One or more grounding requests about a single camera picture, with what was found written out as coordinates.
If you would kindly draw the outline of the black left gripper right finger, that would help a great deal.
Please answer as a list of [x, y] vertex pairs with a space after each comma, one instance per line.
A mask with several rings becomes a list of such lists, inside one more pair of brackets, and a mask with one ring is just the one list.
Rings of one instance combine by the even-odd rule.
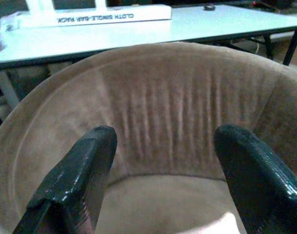
[[250, 131], [221, 125], [214, 147], [249, 234], [297, 234], [297, 176]]

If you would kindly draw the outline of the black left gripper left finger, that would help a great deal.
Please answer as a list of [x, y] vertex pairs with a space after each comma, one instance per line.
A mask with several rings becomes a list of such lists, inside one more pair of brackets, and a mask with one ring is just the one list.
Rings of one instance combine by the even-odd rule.
[[85, 133], [45, 176], [15, 234], [92, 234], [117, 149], [113, 127]]

